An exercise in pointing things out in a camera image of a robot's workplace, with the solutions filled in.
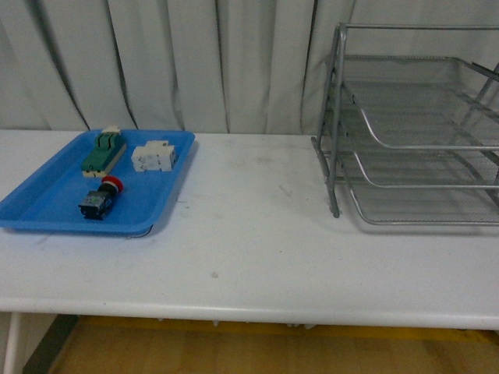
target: scuff mark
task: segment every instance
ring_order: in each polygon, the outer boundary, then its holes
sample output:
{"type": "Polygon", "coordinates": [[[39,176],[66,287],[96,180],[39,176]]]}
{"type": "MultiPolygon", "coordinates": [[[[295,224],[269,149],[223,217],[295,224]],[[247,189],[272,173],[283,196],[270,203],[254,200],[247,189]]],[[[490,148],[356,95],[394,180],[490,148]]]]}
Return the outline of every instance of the scuff mark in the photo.
{"type": "Polygon", "coordinates": [[[293,191],[288,191],[287,189],[285,189],[282,185],[279,185],[279,189],[287,196],[291,199],[291,194],[293,193],[293,191]]]}

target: metal tray rack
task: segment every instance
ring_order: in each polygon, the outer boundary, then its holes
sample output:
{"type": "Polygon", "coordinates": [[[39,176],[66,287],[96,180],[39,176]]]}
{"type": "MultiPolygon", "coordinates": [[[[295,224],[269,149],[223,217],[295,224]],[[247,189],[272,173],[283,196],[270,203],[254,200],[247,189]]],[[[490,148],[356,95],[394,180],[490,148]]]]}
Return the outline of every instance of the metal tray rack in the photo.
{"type": "Polygon", "coordinates": [[[339,24],[317,137],[331,212],[344,180],[371,224],[499,225],[499,64],[351,56],[347,31],[499,26],[339,24]]]}

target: white circuit breaker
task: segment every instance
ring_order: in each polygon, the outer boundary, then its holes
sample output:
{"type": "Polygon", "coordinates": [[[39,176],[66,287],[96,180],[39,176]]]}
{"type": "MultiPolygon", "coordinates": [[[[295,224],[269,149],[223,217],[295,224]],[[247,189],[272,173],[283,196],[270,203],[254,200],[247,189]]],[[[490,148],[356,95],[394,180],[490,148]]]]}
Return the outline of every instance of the white circuit breaker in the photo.
{"type": "Polygon", "coordinates": [[[135,171],[171,171],[175,159],[175,147],[167,140],[150,140],[145,146],[136,147],[132,155],[135,171]]]}

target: table leg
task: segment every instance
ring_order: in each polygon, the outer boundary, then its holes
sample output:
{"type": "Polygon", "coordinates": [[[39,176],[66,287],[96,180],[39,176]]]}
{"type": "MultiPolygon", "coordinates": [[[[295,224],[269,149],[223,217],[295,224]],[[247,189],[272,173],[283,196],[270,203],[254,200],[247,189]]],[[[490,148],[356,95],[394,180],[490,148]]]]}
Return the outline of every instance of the table leg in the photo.
{"type": "Polygon", "coordinates": [[[26,324],[26,313],[11,313],[3,374],[21,374],[23,371],[28,332],[26,324]]]}

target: wooden floor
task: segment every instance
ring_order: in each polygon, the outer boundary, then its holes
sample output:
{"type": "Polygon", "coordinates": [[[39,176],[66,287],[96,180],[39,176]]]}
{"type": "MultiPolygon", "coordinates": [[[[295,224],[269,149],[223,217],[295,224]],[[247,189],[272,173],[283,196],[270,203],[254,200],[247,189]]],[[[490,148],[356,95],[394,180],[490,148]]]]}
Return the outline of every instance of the wooden floor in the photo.
{"type": "Polygon", "coordinates": [[[51,374],[499,373],[486,331],[83,317],[51,374]]]}

